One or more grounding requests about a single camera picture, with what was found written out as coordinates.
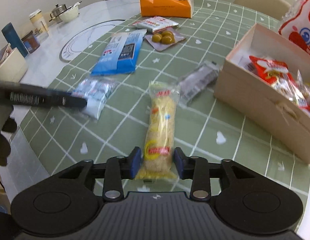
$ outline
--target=snack package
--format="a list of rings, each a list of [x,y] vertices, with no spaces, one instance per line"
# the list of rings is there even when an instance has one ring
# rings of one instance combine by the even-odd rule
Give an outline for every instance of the snack package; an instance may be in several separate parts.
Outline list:
[[[137,179],[172,178],[170,172],[174,147],[175,112],[179,86],[150,82],[150,125],[146,134],[143,164]]]
[[[92,75],[115,75],[135,71],[146,30],[114,33],[95,64]]]
[[[310,0],[296,0],[278,23],[278,33],[310,55]]]
[[[285,62],[249,56],[260,78],[300,108],[307,108],[305,97],[288,72]]]
[[[296,84],[298,86],[298,89],[303,94],[304,98],[306,99],[306,102],[308,104],[308,110],[310,111],[310,85],[305,85],[303,83],[303,79],[301,77],[299,70],[297,71]]]
[[[169,27],[178,26],[179,23],[168,20],[166,18],[155,16],[146,20],[135,22],[132,24],[135,28],[146,29],[150,33],[157,33]]]
[[[186,37],[175,31],[173,28],[168,28],[162,32],[156,34],[148,34],[145,39],[153,46],[157,51],[163,51],[168,47],[180,42]]]
[[[215,62],[204,61],[199,67],[180,77],[176,83],[180,86],[179,104],[187,106],[208,84],[217,79],[219,70],[220,67]]]
[[[142,16],[191,18],[194,0],[140,0]]]
[[[87,106],[81,112],[98,120],[107,99],[118,84],[118,81],[106,78],[86,78],[79,83],[72,95],[87,99]]]

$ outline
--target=blue thermos bottle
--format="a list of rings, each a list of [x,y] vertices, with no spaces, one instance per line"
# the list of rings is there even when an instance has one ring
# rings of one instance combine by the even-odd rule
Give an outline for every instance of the blue thermos bottle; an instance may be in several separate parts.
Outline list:
[[[12,23],[7,24],[2,29],[2,34],[4,35],[7,42],[11,44],[12,49],[17,48],[23,57],[27,56],[28,50],[25,48],[24,43],[18,37]]]

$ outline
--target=metal screw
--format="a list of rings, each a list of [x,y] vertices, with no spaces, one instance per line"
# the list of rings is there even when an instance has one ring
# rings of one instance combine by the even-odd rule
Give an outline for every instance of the metal screw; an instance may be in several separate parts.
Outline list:
[[[105,192],[105,196],[107,198],[118,198],[120,196],[120,192],[117,190],[109,190],[107,192]]]
[[[193,192],[195,198],[206,198],[208,197],[208,192],[205,190],[196,190]]]

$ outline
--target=metal pot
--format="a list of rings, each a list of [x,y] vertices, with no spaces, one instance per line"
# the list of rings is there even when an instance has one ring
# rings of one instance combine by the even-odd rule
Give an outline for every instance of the metal pot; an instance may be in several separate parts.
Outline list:
[[[67,8],[66,8],[66,5],[65,4],[62,4],[62,5],[56,5],[56,8],[54,8],[52,10],[52,13],[50,14],[51,18],[53,20],[55,20],[57,23],[60,23],[62,22],[62,20],[59,18],[58,15],[60,15],[62,12],[66,11]]]

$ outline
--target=orange paper bag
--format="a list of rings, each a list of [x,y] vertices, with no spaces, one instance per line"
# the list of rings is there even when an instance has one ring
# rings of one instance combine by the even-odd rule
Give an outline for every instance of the orange paper bag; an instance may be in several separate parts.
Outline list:
[[[191,18],[193,0],[141,0],[142,16]]]

